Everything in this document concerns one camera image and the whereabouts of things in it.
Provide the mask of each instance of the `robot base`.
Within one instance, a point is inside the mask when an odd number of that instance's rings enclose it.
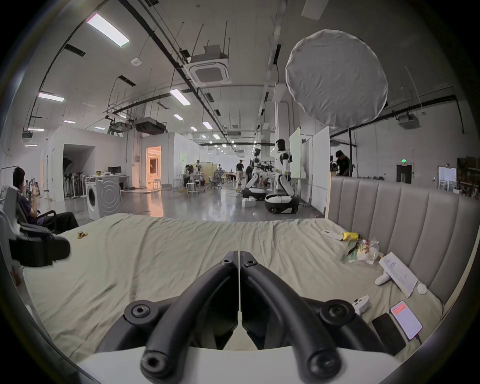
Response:
[[[262,188],[244,188],[241,192],[243,197],[253,196],[258,201],[265,200],[267,191]]]
[[[300,198],[296,196],[287,196],[282,194],[271,194],[265,197],[265,208],[268,212],[279,214],[288,208],[292,208],[293,214],[297,213],[300,204]]]

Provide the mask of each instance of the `game controller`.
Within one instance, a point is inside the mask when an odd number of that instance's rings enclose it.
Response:
[[[361,316],[368,308],[370,298],[367,296],[363,296],[359,299],[355,299],[352,303],[353,309],[358,316]]]

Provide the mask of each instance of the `polished floor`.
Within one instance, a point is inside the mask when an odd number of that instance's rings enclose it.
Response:
[[[79,225],[90,221],[86,198],[69,198],[63,203],[48,202],[42,199],[39,205],[42,212],[55,209],[57,212],[72,211]],[[122,193],[120,212],[155,217],[191,218],[207,221],[268,221],[297,218],[313,218],[320,215],[310,205],[299,206],[298,212],[274,215],[265,209],[264,202],[256,202],[255,207],[243,208],[241,197],[231,186],[223,189],[208,189],[200,194],[187,196],[185,191],[162,190],[152,193]]]

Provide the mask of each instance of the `gray headboard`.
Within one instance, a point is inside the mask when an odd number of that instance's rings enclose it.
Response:
[[[470,258],[480,202],[383,180],[333,176],[328,218],[393,252],[446,303]]]

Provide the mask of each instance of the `black phone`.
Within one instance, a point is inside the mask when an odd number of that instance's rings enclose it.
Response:
[[[385,346],[387,353],[395,356],[405,348],[405,341],[390,317],[390,314],[384,313],[373,319],[372,325],[375,328],[375,331],[377,331],[378,337]]]

